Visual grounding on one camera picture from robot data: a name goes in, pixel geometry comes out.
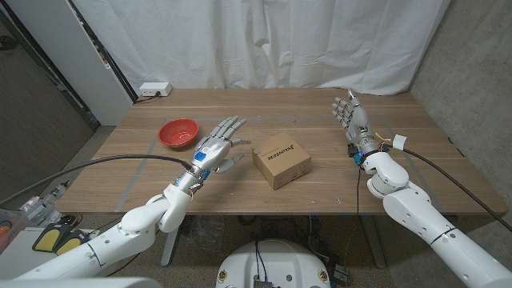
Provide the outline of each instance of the robot finger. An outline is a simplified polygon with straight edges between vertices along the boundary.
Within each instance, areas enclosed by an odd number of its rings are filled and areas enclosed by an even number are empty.
[[[352,140],[352,138],[356,137],[357,134],[356,134],[356,131],[355,131],[355,128],[354,128],[354,125],[349,125],[346,129],[346,132],[345,132],[345,136],[349,139],[349,140]]]
[[[345,106],[349,104],[347,101],[341,99],[340,97],[336,97],[334,100],[336,101],[336,104],[340,106]]]
[[[238,129],[240,129],[240,127],[242,127],[242,125],[244,125],[245,123],[247,122],[247,120],[245,119],[242,119],[238,122],[236,122],[235,124],[232,125],[232,127],[230,127],[223,135],[223,137],[225,139],[230,139],[231,136],[233,136],[234,132],[236,132]]]
[[[221,174],[224,172],[227,172],[229,169],[231,169],[234,164],[236,164],[240,159],[242,159],[243,154],[238,154],[233,156],[231,159],[223,159],[220,161],[220,163],[217,165],[217,169],[215,169],[215,173]]]
[[[231,142],[231,147],[235,147],[235,146],[238,146],[240,144],[250,144],[250,140],[249,139],[233,139],[230,142]]]
[[[343,125],[343,128],[345,128],[345,129],[346,129],[346,128],[349,126],[350,121],[346,122],[345,120],[341,120],[341,123],[342,123],[342,125]]]
[[[341,122],[343,120],[343,117],[339,114],[337,110],[333,110],[333,115],[336,117],[338,121]]]
[[[228,122],[224,124],[224,126],[221,127],[221,129],[217,132],[215,137],[222,137],[224,133],[238,120],[238,116],[232,117]]]
[[[354,107],[352,104],[345,102],[344,105],[338,105],[336,103],[333,103],[333,108],[335,108],[337,111],[339,111],[340,114],[348,113],[351,114],[352,111],[354,111]]]
[[[215,128],[213,131],[211,131],[210,133],[210,136],[215,136],[217,135],[217,132],[224,126],[224,124],[226,124],[229,120],[231,120],[231,117],[228,117],[224,120],[222,120],[222,122],[220,122]]]
[[[353,92],[351,89],[349,89],[348,94],[349,94],[350,104],[352,104],[352,106],[357,107],[357,106],[361,105],[355,92]]]

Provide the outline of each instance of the wooden table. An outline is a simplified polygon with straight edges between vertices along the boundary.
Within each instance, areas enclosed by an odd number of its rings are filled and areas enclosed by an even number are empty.
[[[311,155],[308,174],[278,190],[253,165],[250,145],[237,146],[230,155],[245,153],[235,169],[212,174],[194,196],[189,214],[355,214],[358,168],[347,157],[347,139],[331,114],[339,89],[173,90],[169,97],[135,105],[108,137],[94,158],[115,154],[156,154],[190,160],[193,147],[172,150],[161,144],[158,129],[173,118],[194,118],[201,139],[224,118],[247,118],[235,134],[253,143],[288,132]],[[507,206],[489,183],[457,151],[434,121],[408,93],[384,97],[361,95],[374,132],[385,138],[408,137],[406,147],[453,175],[499,214]],[[425,189],[444,214],[485,214],[483,208],[424,162],[401,151],[391,151],[410,179]],[[89,166],[57,204],[63,213],[126,212],[172,182],[182,167],[159,160],[119,160]],[[384,214],[382,200],[366,187],[362,174],[361,214]]]

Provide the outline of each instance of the red bowl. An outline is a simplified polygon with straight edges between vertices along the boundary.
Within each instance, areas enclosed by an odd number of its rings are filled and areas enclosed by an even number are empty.
[[[179,148],[191,144],[198,132],[199,125],[196,121],[188,118],[176,119],[160,128],[158,140],[173,148]]]

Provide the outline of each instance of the table leg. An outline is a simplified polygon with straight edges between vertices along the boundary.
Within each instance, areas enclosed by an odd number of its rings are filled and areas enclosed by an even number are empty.
[[[374,264],[379,269],[386,268],[386,260],[382,253],[381,242],[378,237],[377,227],[373,216],[359,216],[362,228],[365,231],[366,240],[370,244],[371,253],[374,256]]]
[[[163,247],[162,259],[160,259],[161,266],[169,266],[170,260],[173,257],[174,247],[176,244],[176,238],[178,236],[179,228],[171,231],[167,235],[166,244]]]

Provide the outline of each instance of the yellow foot pedal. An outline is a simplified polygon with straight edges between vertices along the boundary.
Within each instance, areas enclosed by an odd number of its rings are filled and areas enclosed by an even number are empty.
[[[69,236],[64,239],[64,241],[57,244],[54,252],[57,255],[62,255],[65,252],[76,248],[85,242],[88,242],[89,240],[90,238],[87,236],[87,234],[83,233],[81,230],[76,229],[75,231],[71,232],[71,234],[69,234]]]
[[[41,252],[53,252],[57,244],[66,238],[73,228],[63,224],[49,224],[39,235],[38,240],[32,245],[32,250]]]

